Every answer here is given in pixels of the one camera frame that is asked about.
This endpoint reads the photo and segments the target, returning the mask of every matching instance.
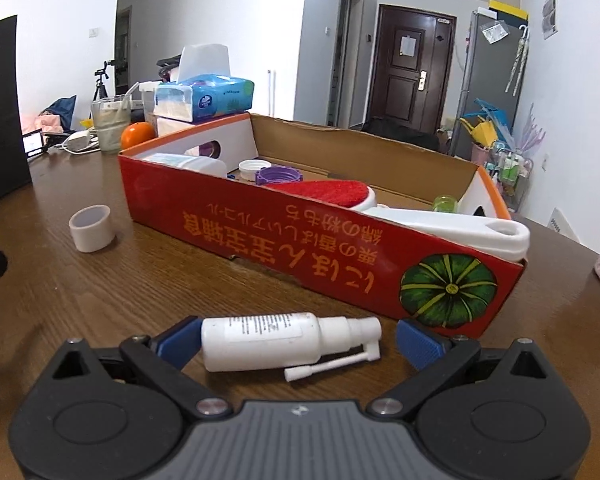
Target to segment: white tape roll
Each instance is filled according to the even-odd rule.
[[[116,237],[111,222],[111,209],[102,204],[80,209],[69,220],[69,230],[75,248],[81,253],[99,251]]]

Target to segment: white plastic bottle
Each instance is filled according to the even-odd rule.
[[[315,317],[303,314],[209,318],[202,322],[202,351],[210,372],[263,370],[308,365],[321,356],[349,351],[356,346],[375,344],[373,355],[366,352],[337,359],[340,365],[379,359],[378,341],[382,327],[377,317]],[[306,370],[302,377],[321,370]],[[300,376],[287,380],[299,379]]]
[[[198,173],[226,178],[226,164],[218,158],[211,158],[209,156],[154,153],[153,155],[147,155],[142,160],[171,166],[172,168],[181,168],[182,170],[197,171]]]

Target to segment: purple ring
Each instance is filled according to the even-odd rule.
[[[271,166],[256,171],[256,184],[284,184],[286,182],[302,182],[302,173],[288,166]]]

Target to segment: refrigerator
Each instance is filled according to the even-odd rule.
[[[509,126],[512,127],[518,109],[520,88],[522,87],[521,82],[518,94],[514,97],[513,90],[520,69],[518,67],[509,92],[504,92],[516,59],[522,31],[507,25],[509,35],[496,43],[489,44],[489,41],[480,30],[480,26],[486,23],[493,23],[493,18],[479,14],[474,10],[471,17],[469,49],[466,54],[462,91],[460,92],[458,112],[456,113],[454,132],[448,152],[451,156],[459,156],[466,160],[471,160],[472,138],[457,119],[467,113],[479,112],[480,107],[474,103],[474,100],[478,98],[504,110],[507,113]]]

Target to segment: white nozzle arm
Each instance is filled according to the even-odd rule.
[[[346,357],[341,357],[339,359],[333,359],[331,361],[320,363],[318,365],[306,365],[296,366],[294,368],[286,368],[286,382],[290,383],[291,381],[304,379],[305,377],[310,377],[313,374],[317,374],[319,372],[335,370],[336,368],[342,368],[344,366],[349,366],[355,363],[361,363],[363,361],[376,361],[380,358],[380,346],[378,341],[370,342],[368,344],[365,344],[363,347],[365,351],[360,352],[359,354],[349,355]]]

